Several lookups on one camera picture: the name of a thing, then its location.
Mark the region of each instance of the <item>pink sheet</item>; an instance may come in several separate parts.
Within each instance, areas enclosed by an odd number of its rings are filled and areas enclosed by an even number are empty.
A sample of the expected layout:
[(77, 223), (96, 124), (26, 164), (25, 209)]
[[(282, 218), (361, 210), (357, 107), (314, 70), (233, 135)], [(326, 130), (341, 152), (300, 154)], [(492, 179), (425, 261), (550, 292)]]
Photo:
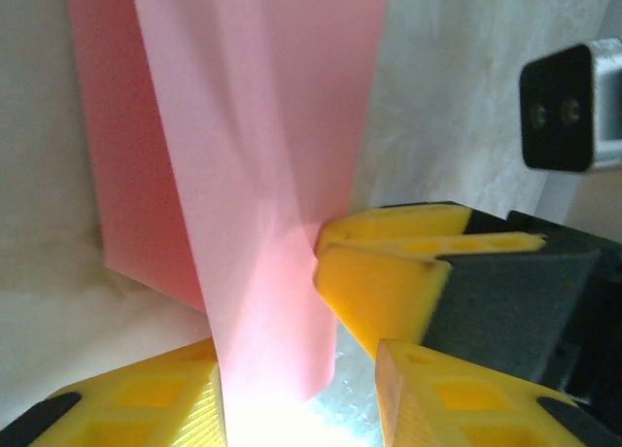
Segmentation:
[(346, 211), (385, 1), (70, 0), (107, 263), (202, 296), (230, 441), (243, 405), (331, 377), (313, 246)]

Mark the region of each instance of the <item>pink paper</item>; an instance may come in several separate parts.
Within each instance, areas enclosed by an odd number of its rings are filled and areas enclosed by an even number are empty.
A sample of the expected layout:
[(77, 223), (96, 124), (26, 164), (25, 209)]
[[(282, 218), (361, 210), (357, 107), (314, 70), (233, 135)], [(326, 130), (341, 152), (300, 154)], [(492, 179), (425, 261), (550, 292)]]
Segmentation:
[(150, 83), (126, 0), (71, 0), (107, 260), (196, 306), (193, 279), (172, 292), (157, 270), (192, 275), (189, 244), (235, 436), (243, 405), (331, 377), (313, 246), (346, 212), (385, 0), (133, 2)]

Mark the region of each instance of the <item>metal surface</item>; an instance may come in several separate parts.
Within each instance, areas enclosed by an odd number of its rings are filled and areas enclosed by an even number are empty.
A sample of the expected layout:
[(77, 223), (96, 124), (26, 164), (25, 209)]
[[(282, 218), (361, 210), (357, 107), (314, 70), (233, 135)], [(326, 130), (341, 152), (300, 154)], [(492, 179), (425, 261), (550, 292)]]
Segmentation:
[(587, 44), (594, 69), (594, 170), (622, 166), (622, 43)]
[(337, 329), (334, 378), (308, 408), (328, 427), (349, 432), (351, 442), (341, 447), (382, 447), (374, 364), (343, 325)]

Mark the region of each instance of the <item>white marble surface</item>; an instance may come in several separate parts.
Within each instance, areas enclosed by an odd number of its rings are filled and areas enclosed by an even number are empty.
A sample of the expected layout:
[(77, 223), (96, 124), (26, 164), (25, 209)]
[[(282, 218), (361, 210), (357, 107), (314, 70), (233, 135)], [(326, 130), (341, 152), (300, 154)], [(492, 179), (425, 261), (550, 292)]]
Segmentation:
[[(542, 175), (520, 159), (518, 70), (592, 37), (606, 3), (390, 0), (353, 208), (453, 199), (532, 211)], [(0, 44), (1, 427), (62, 385), (209, 328), (101, 265), (65, 0), (0, 0)], [(305, 409), (292, 435), (380, 445), (373, 368), (343, 329), (335, 380)]]

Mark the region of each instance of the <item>yellow rubber pad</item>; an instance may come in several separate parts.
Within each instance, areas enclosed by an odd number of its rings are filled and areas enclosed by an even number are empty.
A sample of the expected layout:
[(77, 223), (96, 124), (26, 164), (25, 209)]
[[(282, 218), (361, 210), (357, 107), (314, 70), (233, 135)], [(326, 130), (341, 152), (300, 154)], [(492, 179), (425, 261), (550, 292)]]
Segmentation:
[(319, 256), (331, 243), (352, 240), (392, 240), (415, 236), (460, 235), (471, 210), (451, 204), (370, 209), (327, 223), (316, 245)]
[(435, 257), (538, 251), (546, 241), (529, 233), (486, 233), (480, 235), (410, 237), (394, 240), (348, 240), (351, 246), (385, 251), (401, 251), (416, 256)]
[(226, 446), (212, 340), (68, 386), (82, 399), (31, 445)]
[(536, 401), (564, 395), (408, 342), (380, 342), (376, 393), (385, 447), (583, 445)]
[(344, 245), (320, 256), (315, 285), (375, 360), (381, 338), (423, 338), (450, 269), (445, 261)]
[(421, 342), (451, 269), (432, 256), (537, 251), (544, 244), (527, 233), (348, 240), (323, 249), (315, 286), (375, 359), (381, 338)]

